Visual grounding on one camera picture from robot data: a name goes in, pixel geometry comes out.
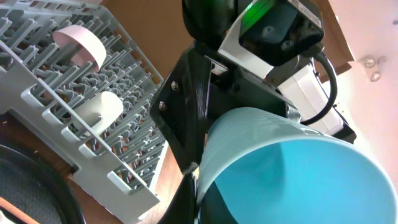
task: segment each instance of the blue cup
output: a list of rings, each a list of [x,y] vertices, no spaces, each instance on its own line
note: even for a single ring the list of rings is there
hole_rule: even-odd
[[[215,182],[238,223],[397,222],[384,169],[352,144],[255,108],[211,127],[198,203]]]

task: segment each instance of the black plate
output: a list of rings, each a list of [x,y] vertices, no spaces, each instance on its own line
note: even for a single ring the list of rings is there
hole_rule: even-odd
[[[57,173],[33,155],[3,144],[0,197],[39,223],[85,223],[75,197]]]

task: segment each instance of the dish rack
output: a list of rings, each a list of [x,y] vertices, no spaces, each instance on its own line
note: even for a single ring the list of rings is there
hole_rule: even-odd
[[[58,49],[52,33],[84,26],[107,56],[78,67],[78,47]],[[0,0],[0,113],[11,112],[62,159],[72,179],[123,223],[136,223],[159,202],[154,194],[168,148],[149,116],[163,78],[103,6],[69,1]],[[123,114],[102,134],[74,108],[102,91],[123,101]],[[83,128],[74,127],[72,120]]]

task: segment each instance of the white wall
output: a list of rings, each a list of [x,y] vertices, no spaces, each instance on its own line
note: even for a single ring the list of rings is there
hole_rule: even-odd
[[[356,60],[387,56],[377,82],[366,78],[362,66],[338,76],[338,99],[346,105],[362,140],[391,176],[398,189],[398,2],[393,0],[330,0]]]

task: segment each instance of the white paper cup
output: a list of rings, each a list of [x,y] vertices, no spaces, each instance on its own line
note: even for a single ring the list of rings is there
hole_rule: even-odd
[[[95,120],[98,115],[101,115],[102,120],[92,127],[96,134],[101,134],[122,114],[123,103],[116,94],[104,91],[78,106],[74,111],[86,123]],[[77,129],[82,128],[76,120],[73,120],[73,124]]]

